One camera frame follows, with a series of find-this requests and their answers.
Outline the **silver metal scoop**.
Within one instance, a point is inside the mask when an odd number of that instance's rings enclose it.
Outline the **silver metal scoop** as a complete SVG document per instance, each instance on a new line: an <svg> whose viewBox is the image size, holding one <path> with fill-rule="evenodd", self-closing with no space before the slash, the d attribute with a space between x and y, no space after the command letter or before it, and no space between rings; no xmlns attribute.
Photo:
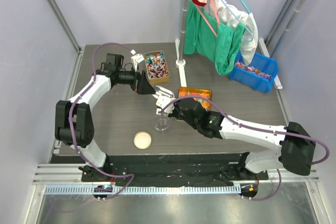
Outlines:
<svg viewBox="0 0 336 224"><path fill-rule="evenodd" d="M169 98L174 98L175 97L175 94L171 91L171 90L168 90L162 86L154 86L153 87L154 90L155 90L155 94L153 94L153 96L158 99L159 96L165 96L165 97L169 97Z"/></svg>

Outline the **gold tin of gummy candies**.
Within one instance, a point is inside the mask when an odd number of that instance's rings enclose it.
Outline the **gold tin of gummy candies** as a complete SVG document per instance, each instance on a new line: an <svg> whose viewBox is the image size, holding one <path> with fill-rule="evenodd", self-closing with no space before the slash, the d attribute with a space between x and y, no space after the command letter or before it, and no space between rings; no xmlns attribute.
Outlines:
<svg viewBox="0 0 336 224"><path fill-rule="evenodd" d="M211 90L181 87L178 91L178 97L194 98L194 100L201 103L207 112L212 108L210 103L212 100Z"/></svg>

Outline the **clear glass jar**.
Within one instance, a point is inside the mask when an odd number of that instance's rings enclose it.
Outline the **clear glass jar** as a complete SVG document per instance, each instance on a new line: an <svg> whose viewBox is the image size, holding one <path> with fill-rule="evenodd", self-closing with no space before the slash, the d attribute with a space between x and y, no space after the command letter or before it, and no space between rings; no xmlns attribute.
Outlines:
<svg viewBox="0 0 336 224"><path fill-rule="evenodd" d="M166 113L155 115L153 119L153 128L159 133L164 133L170 126L170 118Z"/></svg>

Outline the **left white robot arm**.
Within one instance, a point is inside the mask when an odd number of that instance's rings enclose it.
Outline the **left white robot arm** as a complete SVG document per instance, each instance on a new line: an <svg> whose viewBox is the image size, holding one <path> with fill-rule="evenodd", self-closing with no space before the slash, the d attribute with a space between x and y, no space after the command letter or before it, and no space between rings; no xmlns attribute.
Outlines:
<svg viewBox="0 0 336 224"><path fill-rule="evenodd" d="M139 70L144 63L142 54L131 57L130 70L123 68L124 56L107 54L106 61L95 70L87 85L71 99L56 104L55 138L73 148L93 170L98 180L105 182L112 175L109 157L94 140L95 128L91 111L98 101L117 84L129 85L137 94L155 94L146 77Z"/></svg>

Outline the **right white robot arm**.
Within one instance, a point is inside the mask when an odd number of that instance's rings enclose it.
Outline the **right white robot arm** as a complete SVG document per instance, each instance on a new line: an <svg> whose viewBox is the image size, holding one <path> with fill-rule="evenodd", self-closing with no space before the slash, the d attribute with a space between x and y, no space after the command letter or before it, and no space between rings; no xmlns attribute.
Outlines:
<svg viewBox="0 0 336 224"><path fill-rule="evenodd" d="M239 140L266 148L243 154L237 166L242 179L279 168L301 176L310 174L316 144L300 124L270 126L239 120L220 109L205 110L197 99L196 95L179 97L165 105L163 111L186 122L204 137Z"/></svg>

